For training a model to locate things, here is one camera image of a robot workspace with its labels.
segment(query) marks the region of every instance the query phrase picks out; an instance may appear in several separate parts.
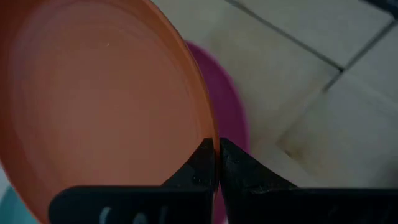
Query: tile grout line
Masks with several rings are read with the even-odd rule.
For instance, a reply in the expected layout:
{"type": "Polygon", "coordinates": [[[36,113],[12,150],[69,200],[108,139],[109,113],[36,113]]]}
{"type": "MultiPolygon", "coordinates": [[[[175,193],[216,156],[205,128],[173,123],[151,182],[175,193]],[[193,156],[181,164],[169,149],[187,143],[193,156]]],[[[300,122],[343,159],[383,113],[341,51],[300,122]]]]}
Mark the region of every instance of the tile grout line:
{"type": "Polygon", "coordinates": [[[356,54],[354,57],[347,63],[346,68],[341,69],[339,74],[334,76],[329,83],[323,87],[323,92],[328,91],[345,73],[345,71],[348,71],[358,60],[360,60],[363,56],[366,55],[383,37],[385,37],[389,31],[396,25],[396,21],[392,20],[390,21],[386,26],[384,26],[377,34],[376,36],[371,39],[365,46],[356,54]]]}
{"type": "Polygon", "coordinates": [[[246,6],[244,6],[243,4],[241,4],[240,2],[237,2],[236,0],[225,0],[226,2],[230,3],[232,6],[234,6],[235,8],[243,11],[244,13],[246,13],[248,16],[252,17],[253,19],[261,22],[263,25],[271,28],[272,30],[276,31],[278,34],[280,34],[281,36],[289,39],[290,41],[292,41],[293,43],[297,44],[298,46],[302,47],[304,50],[314,54],[316,57],[318,57],[320,60],[326,62],[327,64],[331,65],[332,67],[337,68],[339,71],[343,71],[344,68],[341,67],[340,65],[338,65],[336,62],[332,61],[332,59],[328,58],[327,56],[321,54],[320,52],[317,52],[315,49],[311,48],[310,46],[308,46],[307,44],[304,44],[303,42],[297,40],[296,38],[292,37],[291,35],[289,35],[288,33],[286,33],[285,31],[283,31],[282,29],[278,28],[277,26],[275,26],[274,24],[266,21],[265,19],[261,18],[260,16],[258,16],[257,14],[255,14],[254,12],[252,12],[250,9],[248,9],[246,6]]]}

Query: teal object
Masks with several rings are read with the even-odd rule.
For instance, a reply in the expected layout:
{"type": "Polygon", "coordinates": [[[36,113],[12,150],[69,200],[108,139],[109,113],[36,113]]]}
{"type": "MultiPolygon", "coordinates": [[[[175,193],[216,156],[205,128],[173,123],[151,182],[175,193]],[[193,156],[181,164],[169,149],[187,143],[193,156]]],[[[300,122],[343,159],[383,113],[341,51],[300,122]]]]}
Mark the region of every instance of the teal object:
{"type": "Polygon", "coordinates": [[[0,201],[0,220],[1,224],[39,224],[12,187],[8,187],[0,201]]]}

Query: orange plate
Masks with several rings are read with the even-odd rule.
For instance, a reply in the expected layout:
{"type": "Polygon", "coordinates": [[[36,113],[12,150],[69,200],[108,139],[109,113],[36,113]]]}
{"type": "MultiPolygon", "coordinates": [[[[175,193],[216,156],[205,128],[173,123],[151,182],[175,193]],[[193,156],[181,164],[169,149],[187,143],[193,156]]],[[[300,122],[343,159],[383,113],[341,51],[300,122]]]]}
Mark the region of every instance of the orange plate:
{"type": "Polygon", "coordinates": [[[203,138],[200,72],[148,0],[0,2],[0,159],[31,212],[74,185],[160,185],[203,138]]]}

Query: tile floor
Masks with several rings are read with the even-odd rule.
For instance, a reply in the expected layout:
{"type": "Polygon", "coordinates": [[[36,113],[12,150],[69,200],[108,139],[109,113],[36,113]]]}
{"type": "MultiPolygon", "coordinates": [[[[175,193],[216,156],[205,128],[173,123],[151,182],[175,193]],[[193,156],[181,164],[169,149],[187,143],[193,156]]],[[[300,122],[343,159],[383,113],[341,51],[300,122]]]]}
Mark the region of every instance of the tile floor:
{"type": "Polygon", "coordinates": [[[391,16],[355,0],[153,1],[230,73],[261,163],[299,186],[398,186],[391,16]]]}

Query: purple plastic bowl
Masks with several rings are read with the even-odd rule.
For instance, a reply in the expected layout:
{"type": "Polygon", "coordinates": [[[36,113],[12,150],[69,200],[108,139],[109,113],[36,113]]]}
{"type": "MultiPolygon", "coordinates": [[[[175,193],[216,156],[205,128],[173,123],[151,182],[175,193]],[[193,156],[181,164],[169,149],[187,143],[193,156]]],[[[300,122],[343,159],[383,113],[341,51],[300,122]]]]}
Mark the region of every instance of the purple plastic bowl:
{"type": "MultiPolygon", "coordinates": [[[[209,53],[191,42],[186,41],[186,43],[206,82],[216,116],[219,136],[228,138],[248,152],[248,122],[231,77],[209,53]]],[[[220,191],[218,192],[214,204],[213,223],[215,224],[223,223],[226,220],[223,196],[220,191]]]]}

